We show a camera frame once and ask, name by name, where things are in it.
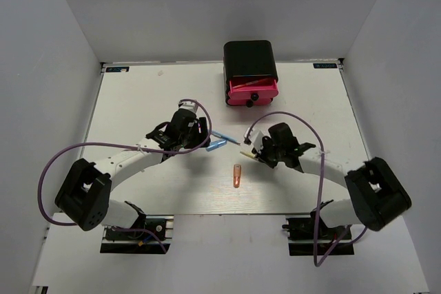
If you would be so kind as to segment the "yellow highlighter pen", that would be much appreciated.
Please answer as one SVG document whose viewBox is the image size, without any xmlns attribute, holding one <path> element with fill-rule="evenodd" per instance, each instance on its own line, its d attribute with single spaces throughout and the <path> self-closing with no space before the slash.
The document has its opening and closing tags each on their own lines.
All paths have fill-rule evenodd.
<svg viewBox="0 0 441 294">
<path fill-rule="evenodd" d="M 250 159 L 252 159 L 252 160 L 258 160 L 257 156 L 254 155 L 254 154 L 251 153 L 251 152 L 240 151 L 240 154 L 243 155 L 243 156 L 245 156 L 245 157 L 247 157 L 247 158 L 250 158 Z"/>
</svg>

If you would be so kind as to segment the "clear blue pen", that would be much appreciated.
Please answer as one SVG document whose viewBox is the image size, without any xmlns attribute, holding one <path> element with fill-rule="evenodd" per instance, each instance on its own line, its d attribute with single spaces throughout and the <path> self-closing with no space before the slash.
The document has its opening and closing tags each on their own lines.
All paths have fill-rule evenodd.
<svg viewBox="0 0 441 294">
<path fill-rule="evenodd" d="M 232 90 L 237 90 L 237 89 L 240 89 L 240 88 L 243 88 L 243 87 L 246 87 L 246 86 L 247 86 L 246 83 L 238 84 L 238 85 L 232 85 L 232 86 L 231 86 L 231 89 L 232 89 Z"/>
</svg>

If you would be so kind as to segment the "orange highlighter pen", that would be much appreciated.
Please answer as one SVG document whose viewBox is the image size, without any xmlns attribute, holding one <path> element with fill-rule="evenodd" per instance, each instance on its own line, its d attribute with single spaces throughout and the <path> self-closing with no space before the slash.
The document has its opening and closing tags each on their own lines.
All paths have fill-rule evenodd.
<svg viewBox="0 0 441 294">
<path fill-rule="evenodd" d="M 246 84 L 247 84 L 247 86 L 256 85 L 256 84 L 257 85 L 258 84 L 266 84 L 268 81 L 271 82 L 271 79 L 270 78 L 264 78 L 264 79 L 260 79 L 260 80 L 249 81 L 249 82 L 246 82 Z"/>
</svg>

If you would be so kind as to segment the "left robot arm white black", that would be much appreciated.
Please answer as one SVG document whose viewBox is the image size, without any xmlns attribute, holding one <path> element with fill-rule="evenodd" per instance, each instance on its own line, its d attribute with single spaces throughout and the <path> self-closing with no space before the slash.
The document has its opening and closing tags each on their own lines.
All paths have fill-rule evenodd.
<svg viewBox="0 0 441 294">
<path fill-rule="evenodd" d="M 55 205 L 84 231 L 102 225 L 122 229 L 130 238 L 145 232 L 146 214 L 135 204 L 111 199 L 127 179 L 180 152 L 209 145 L 210 120 L 180 107 L 171 121 L 157 125 L 135 146 L 98 161 L 81 158 L 71 166 Z"/>
</svg>

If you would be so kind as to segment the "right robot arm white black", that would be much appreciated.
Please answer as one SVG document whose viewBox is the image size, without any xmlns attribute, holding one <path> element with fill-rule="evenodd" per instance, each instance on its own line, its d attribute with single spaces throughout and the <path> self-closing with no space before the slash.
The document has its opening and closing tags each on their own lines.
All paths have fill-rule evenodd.
<svg viewBox="0 0 441 294">
<path fill-rule="evenodd" d="M 321 204 L 320 215 L 311 221 L 312 232 L 319 238 L 329 237 L 336 227 L 355 224 L 379 231 L 411 208 L 409 194 L 385 160 L 321 161 L 325 154 L 312 143 L 300 144 L 287 124 L 274 125 L 268 132 L 251 138 L 260 162 L 272 169 L 282 162 L 300 173 L 323 176 L 349 193 L 348 199 Z"/>
</svg>

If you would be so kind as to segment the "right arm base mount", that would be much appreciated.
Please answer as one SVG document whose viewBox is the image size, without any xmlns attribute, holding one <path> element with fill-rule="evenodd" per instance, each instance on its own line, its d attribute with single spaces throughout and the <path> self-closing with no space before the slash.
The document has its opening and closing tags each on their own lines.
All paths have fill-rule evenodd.
<svg viewBox="0 0 441 294">
<path fill-rule="evenodd" d="M 287 234 L 290 256 L 312 256 L 314 238 L 314 219 L 310 217 L 291 217 L 285 220 L 282 230 Z M 318 227 L 318 255 L 322 256 L 344 232 L 345 226 L 328 228 L 322 221 Z M 353 255 L 351 232 L 348 231 L 330 255 Z"/>
</svg>

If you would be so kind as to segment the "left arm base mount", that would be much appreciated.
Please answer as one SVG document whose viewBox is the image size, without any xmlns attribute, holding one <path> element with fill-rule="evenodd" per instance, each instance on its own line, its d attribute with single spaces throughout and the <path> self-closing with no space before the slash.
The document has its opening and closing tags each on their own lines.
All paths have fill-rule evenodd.
<svg viewBox="0 0 441 294">
<path fill-rule="evenodd" d="M 106 227 L 100 253 L 162 255 L 168 252 L 174 229 L 173 216 L 148 216 L 139 227 L 141 230 L 129 231 Z"/>
</svg>

